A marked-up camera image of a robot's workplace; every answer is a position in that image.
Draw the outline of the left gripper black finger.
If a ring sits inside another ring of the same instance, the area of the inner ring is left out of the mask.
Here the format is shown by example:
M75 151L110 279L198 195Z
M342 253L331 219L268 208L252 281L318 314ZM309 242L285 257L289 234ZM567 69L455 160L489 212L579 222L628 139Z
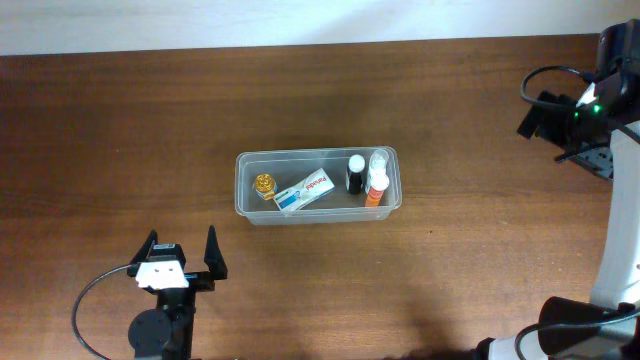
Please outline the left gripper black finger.
M204 263L209 269L209 273L214 280L226 280L228 268L221 253L216 230L213 225L209 226L206 247L204 252Z
M127 269L127 275L129 277L135 277L137 275L140 265L148 260L150 251L157 243L158 234L155 230L152 230L143 245L129 262L130 267Z

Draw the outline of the small gold lid jar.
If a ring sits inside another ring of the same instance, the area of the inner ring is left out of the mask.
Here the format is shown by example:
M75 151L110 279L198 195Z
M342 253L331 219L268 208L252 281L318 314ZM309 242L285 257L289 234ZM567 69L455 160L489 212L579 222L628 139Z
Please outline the small gold lid jar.
M278 192L275 179L266 173L256 176L253 188L263 200L272 199Z

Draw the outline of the white Panadol box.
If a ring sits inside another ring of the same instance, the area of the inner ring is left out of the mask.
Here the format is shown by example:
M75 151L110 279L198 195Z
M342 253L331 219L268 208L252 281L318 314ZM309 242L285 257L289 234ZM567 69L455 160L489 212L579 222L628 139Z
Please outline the white Panadol box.
M298 184L276 194L274 201L281 212L295 212L330 193L334 188L330 177L320 168Z

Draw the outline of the dark syrup bottle white cap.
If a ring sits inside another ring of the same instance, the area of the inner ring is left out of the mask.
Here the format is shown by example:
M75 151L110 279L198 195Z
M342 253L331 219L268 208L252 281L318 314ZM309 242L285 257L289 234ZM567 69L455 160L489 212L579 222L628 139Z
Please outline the dark syrup bottle white cap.
M346 170L346 189L349 194L357 195L362 189L362 172L365 168L365 159L356 154L349 158Z

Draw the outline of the orange tube white cap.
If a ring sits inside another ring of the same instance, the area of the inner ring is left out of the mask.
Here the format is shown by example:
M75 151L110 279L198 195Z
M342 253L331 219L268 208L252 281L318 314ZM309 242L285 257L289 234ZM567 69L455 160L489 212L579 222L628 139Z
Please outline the orange tube white cap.
M366 207L377 207L384 195L384 192L388 188L390 180L384 173L374 173L370 175L367 180L365 200Z

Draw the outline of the white spray bottle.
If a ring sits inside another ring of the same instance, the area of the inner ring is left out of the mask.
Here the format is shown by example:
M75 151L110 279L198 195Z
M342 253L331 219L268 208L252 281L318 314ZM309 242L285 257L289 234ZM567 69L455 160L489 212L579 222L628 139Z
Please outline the white spray bottle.
M386 173L388 161L389 155L385 150L378 149L371 155L367 170L367 179L364 187L366 193L369 193L373 177L375 175Z

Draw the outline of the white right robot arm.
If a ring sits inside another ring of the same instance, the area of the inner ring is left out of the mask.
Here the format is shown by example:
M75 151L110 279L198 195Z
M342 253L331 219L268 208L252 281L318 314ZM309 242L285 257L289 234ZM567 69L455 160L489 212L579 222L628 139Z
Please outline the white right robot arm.
M574 100L543 91L517 129L562 149L613 184L604 252L586 302L549 298L537 323L511 338L487 338L474 359L636 359L639 356L639 22L599 35L596 68Z

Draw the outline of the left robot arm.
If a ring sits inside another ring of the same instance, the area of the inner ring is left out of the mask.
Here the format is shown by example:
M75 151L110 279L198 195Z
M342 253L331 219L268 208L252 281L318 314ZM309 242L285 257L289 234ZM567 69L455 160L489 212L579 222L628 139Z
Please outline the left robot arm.
M215 290L228 277L216 230L208 229L205 271L187 272L179 244L161 244L151 231L132 258L127 275L156 297L156 305L132 320L128 340L136 359L188 360L192 355L196 295Z

